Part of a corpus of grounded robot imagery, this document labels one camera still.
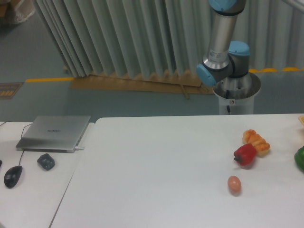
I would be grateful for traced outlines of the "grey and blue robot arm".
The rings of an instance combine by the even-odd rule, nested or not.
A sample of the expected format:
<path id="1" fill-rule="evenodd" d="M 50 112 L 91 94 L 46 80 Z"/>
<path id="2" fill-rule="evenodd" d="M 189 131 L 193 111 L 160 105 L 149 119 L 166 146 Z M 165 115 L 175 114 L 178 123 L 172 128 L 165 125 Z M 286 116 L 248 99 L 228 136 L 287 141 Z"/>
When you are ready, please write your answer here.
<path id="1" fill-rule="evenodd" d="M 236 73 L 233 56 L 256 70 L 304 67 L 302 0 L 210 0 L 214 12 L 208 49 L 197 66 L 209 86 Z"/>

